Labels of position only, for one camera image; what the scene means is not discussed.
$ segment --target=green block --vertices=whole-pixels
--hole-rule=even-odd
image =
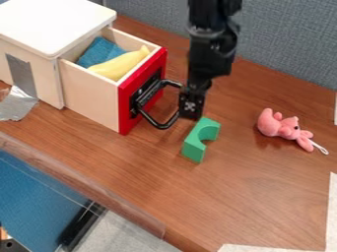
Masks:
[[[201,162],[207,148],[201,141],[217,140],[220,128],[220,123],[202,117],[183,142],[181,153],[196,162]]]

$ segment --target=wooden tabletop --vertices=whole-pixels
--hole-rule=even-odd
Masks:
[[[167,77],[185,81],[187,39],[124,17],[115,26],[167,47]],[[152,114],[169,117],[176,100],[168,90]],[[259,134],[255,123],[265,107],[298,116],[330,156]],[[324,250],[329,175],[337,172],[333,108],[332,91],[239,59],[207,96],[205,116],[222,130],[201,164],[180,155],[193,127],[183,119],[167,131],[143,120],[123,137],[41,102],[23,121],[0,128],[164,223],[165,240],[184,251],[216,251],[224,243]]]

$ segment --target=pink plush pig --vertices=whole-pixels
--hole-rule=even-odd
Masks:
[[[297,116],[282,119],[280,112],[273,114],[271,108],[266,108],[258,118],[257,128],[267,137],[282,137],[288,140],[296,140],[307,152],[313,152],[314,147],[310,140],[313,134],[300,129]]]

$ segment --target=drawer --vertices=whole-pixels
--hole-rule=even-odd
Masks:
[[[145,44],[151,54],[115,82],[74,63],[97,36],[103,36],[127,51],[139,50]],[[154,75],[159,74],[164,78],[167,55],[167,50],[158,45],[105,27],[59,58],[58,67],[65,106],[126,135],[141,119],[140,115],[132,117],[130,97]],[[163,92],[157,93],[145,106],[145,110],[149,110],[162,94]]]

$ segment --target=gray fabric wall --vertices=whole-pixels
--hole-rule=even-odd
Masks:
[[[186,34],[187,0],[106,0],[107,7]],[[243,0],[239,54],[337,89],[336,0]]]

